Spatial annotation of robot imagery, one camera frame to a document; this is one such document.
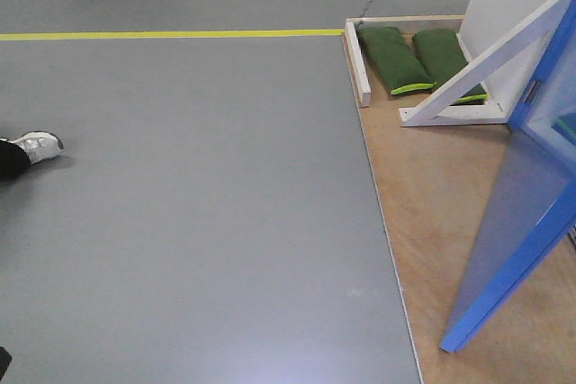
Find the yellow floor line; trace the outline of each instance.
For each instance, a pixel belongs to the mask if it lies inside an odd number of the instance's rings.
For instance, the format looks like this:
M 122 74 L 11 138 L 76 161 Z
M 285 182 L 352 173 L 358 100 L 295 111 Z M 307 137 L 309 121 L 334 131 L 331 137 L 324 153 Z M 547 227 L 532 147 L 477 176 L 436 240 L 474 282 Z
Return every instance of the yellow floor line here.
M 287 29 L 275 31 L 77 31 L 62 33 L 0 33 L 0 40 L 143 40 L 163 38 L 282 38 L 336 36 L 342 29 Z

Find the door hinge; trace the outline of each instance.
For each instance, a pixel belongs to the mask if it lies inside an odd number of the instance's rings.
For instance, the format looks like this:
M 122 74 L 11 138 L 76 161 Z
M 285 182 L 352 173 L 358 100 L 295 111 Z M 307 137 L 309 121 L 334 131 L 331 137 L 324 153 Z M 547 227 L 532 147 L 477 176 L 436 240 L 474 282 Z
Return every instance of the door hinge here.
M 534 80 L 532 83 L 530 83 L 530 86 L 526 90 L 526 97 L 524 98 L 524 103 L 533 103 L 534 99 L 536 98 L 536 94 L 540 90 L 541 86 L 542 81 L 540 80 Z

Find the blue door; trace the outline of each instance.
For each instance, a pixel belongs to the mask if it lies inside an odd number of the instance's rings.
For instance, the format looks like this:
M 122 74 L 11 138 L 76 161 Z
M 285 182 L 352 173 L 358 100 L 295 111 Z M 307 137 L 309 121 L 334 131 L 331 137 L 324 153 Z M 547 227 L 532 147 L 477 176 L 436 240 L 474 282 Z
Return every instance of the blue door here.
M 576 223 L 576 1 L 510 119 L 508 153 L 440 347 L 462 349 Z

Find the glass panel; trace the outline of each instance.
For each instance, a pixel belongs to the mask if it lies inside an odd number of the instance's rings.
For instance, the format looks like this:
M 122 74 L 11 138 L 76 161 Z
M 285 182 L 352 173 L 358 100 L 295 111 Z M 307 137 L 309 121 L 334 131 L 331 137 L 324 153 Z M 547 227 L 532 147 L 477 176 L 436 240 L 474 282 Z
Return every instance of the glass panel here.
M 540 91 L 524 130 L 576 173 L 576 32 Z

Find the white panel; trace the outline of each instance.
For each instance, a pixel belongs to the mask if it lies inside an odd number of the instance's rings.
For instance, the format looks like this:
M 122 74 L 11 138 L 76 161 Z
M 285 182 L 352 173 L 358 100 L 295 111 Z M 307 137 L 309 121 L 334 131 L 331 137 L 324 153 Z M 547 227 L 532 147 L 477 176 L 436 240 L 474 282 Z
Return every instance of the white panel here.
M 546 0 L 470 0 L 461 37 L 473 57 L 530 15 Z M 548 39 L 542 38 L 494 73 L 487 84 L 504 112 L 509 112 L 542 56 Z

